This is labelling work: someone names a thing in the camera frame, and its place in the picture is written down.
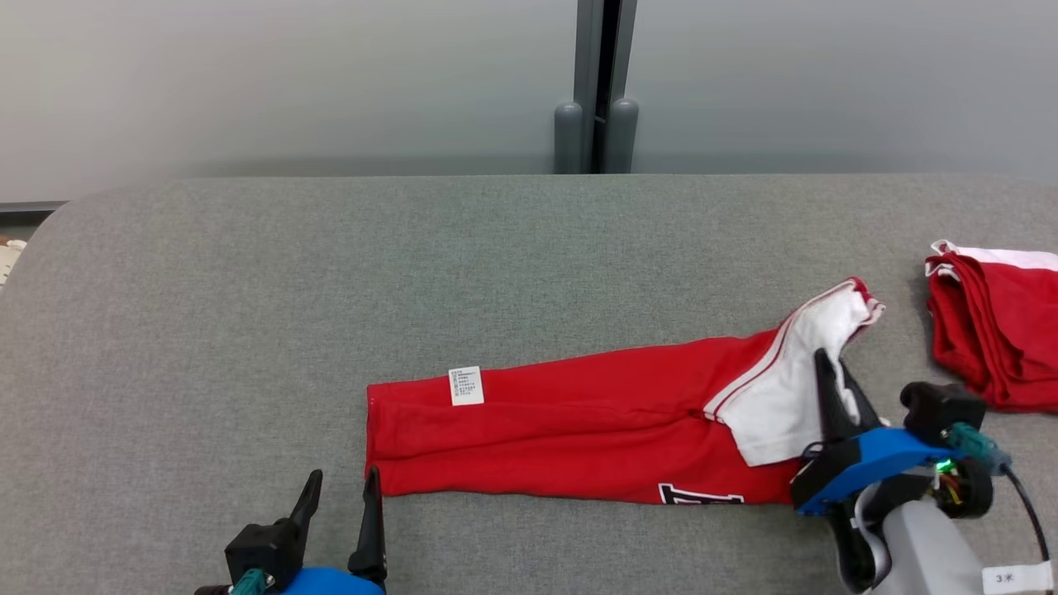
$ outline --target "gray post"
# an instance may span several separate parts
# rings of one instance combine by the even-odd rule
[[[606,148],[603,156],[604,174],[631,174],[632,149],[636,144],[636,124],[639,122],[639,104],[623,98],[609,106],[606,122]]]
[[[582,174],[584,110],[577,102],[554,108],[554,173]]]

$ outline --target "wall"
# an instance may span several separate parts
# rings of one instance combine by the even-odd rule
[[[1058,3],[639,0],[634,172],[1058,181]]]
[[[172,175],[545,173],[576,0],[8,0],[0,202]]]

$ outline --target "clothing tag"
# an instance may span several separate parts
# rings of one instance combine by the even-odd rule
[[[481,387],[481,368],[457,367],[449,371],[449,387],[452,389],[452,404],[481,404],[485,389]]]
[[[1047,591],[1055,587],[1051,560],[1020,566],[992,566],[981,571],[985,595],[1003,595],[1023,591]]]

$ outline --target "white stripe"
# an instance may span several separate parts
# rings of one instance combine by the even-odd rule
[[[953,253],[978,263],[1010,265],[1019,269],[1044,269],[1058,272],[1058,255],[1050,252],[1023,252],[1020,250],[989,250],[986,248],[961,248],[947,239],[938,239],[930,245],[937,254]]]
[[[855,288],[856,283],[853,281],[846,281],[844,283],[838,284],[832,287],[831,289],[824,291],[823,293],[820,293],[819,295],[813,298],[811,300],[808,300],[804,304],[801,304],[800,308],[794,310],[794,313],[786,317],[786,320],[783,322],[782,326],[779,327],[779,331],[776,332],[776,338],[771,340],[771,345],[768,346],[768,350],[765,351],[764,356],[760,360],[758,360],[752,367],[747,369],[742,376],[735,378],[719,393],[716,393],[716,395],[713,398],[709,399],[709,402],[706,403],[706,407],[703,410],[703,413],[705,414],[706,418],[712,421],[717,421],[716,408],[718,408],[720,403],[723,403],[724,400],[727,399],[728,396],[734,393],[736,389],[738,389],[743,384],[746,384],[750,378],[753,378],[754,376],[761,374],[761,372],[763,372],[766,367],[771,365],[771,362],[773,362],[776,358],[779,356],[779,348],[783,343],[783,338],[789,330],[790,324],[794,323],[794,321],[798,318],[798,315],[800,315],[801,312],[803,312],[804,309],[808,307],[808,305],[814,304],[816,300],[818,300],[820,296],[833,293],[835,290],[844,287]]]

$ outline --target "floor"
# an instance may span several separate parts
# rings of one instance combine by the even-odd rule
[[[51,215],[47,213],[0,213],[0,236],[29,240],[40,223]]]

